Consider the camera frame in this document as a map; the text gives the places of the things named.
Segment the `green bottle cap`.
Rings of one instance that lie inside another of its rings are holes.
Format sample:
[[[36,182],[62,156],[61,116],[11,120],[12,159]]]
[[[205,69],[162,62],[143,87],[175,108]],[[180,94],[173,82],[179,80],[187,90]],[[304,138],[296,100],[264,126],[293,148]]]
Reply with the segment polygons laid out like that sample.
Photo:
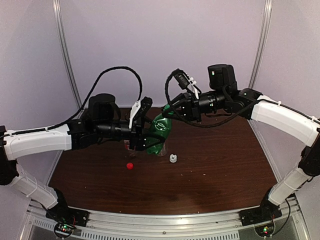
[[[168,114],[168,115],[173,115],[174,112],[171,110],[171,107],[169,104],[166,104],[163,108],[162,108],[162,113],[163,114]]]

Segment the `green plastic bottle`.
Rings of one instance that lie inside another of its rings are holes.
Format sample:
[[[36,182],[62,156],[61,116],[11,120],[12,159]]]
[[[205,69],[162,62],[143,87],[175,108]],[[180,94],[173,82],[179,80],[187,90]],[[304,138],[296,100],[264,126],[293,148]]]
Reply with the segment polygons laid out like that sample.
[[[162,136],[167,140],[172,130],[172,120],[163,117],[162,114],[157,115],[150,125],[149,132],[158,136]],[[158,155],[159,151],[146,151],[148,155]]]

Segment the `large clear plastic bottle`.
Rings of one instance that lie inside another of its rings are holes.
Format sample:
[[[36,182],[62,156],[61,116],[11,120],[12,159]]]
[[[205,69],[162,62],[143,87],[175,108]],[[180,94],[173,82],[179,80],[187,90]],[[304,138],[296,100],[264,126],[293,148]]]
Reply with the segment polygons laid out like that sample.
[[[160,152],[158,153],[158,156],[159,157],[164,157],[167,154],[167,152],[168,152],[167,144],[164,143],[162,148],[161,148],[161,150],[160,150]]]

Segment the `clear bottle red label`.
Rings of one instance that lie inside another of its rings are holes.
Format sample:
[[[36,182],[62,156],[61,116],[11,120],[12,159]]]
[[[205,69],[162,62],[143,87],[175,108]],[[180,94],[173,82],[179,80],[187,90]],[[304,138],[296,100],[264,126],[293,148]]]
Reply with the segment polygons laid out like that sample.
[[[138,152],[135,149],[130,149],[130,141],[129,140],[124,140],[124,147],[126,149],[127,155],[133,159],[138,156]]]

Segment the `white nozzle bottle cap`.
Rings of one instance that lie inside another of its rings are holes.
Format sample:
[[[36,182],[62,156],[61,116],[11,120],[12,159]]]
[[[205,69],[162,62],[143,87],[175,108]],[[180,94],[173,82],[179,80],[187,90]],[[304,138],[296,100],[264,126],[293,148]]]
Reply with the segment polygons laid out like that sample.
[[[171,155],[169,156],[169,161],[170,161],[171,163],[176,163],[177,160],[178,160],[178,156],[177,156],[176,154],[171,154]]]

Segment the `red bottle cap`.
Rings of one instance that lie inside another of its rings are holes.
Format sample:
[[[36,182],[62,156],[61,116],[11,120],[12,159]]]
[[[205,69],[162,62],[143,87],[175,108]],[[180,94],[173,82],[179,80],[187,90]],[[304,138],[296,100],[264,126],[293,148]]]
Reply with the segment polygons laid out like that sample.
[[[128,170],[132,170],[132,169],[134,168],[134,164],[133,164],[132,162],[128,162],[128,163],[126,164],[126,168],[127,168]]]

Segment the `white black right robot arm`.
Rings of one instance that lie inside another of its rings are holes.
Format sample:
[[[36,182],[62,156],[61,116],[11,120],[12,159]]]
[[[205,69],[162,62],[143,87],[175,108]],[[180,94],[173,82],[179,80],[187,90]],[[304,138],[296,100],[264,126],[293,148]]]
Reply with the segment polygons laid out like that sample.
[[[215,128],[237,116],[267,124],[293,136],[304,144],[301,160],[280,182],[267,191],[256,210],[259,220],[268,220],[290,195],[320,174],[320,120],[275,101],[252,88],[238,89],[234,68],[230,64],[208,66],[210,91],[200,92],[196,82],[182,69],[167,77],[164,92],[173,118],[190,126],[206,128],[202,115],[222,109],[230,116]]]

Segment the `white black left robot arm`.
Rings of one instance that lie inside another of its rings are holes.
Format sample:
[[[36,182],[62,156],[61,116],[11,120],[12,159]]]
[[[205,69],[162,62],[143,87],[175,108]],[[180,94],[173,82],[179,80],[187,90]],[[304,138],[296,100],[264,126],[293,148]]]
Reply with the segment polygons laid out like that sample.
[[[0,127],[0,184],[16,188],[26,197],[39,202],[61,222],[72,218],[72,211],[61,191],[49,187],[18,166],[17,159],[51,151],[70,151],[108,141],[129,142],[128,149],[144,151],[165,142],[165,136],[144,128],[145,115],[152,99],[136,101],[128,121],[121,119],[115,96],[100,93],[89,98],[88,108],[80,118],[72,117],[61,126],[21,131]]]

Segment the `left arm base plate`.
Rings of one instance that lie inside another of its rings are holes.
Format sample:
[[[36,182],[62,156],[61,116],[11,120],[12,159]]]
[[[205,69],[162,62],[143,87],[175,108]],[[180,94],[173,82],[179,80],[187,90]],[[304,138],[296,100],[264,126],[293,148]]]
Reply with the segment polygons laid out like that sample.
[[[89,219],[89,212],[77,208],[67,209],[46,209],[45,217],[60,224],[67,224],[72,227],[86,227]]]

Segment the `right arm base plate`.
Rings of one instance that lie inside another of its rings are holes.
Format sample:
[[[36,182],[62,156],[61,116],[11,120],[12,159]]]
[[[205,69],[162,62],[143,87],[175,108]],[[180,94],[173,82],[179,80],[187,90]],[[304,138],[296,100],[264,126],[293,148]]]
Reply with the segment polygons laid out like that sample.
[[[268,222],[281,216],[282,212],[280,209],[268,209],[261,206],[244,209],[239,212],[239,217],[243,227]]]

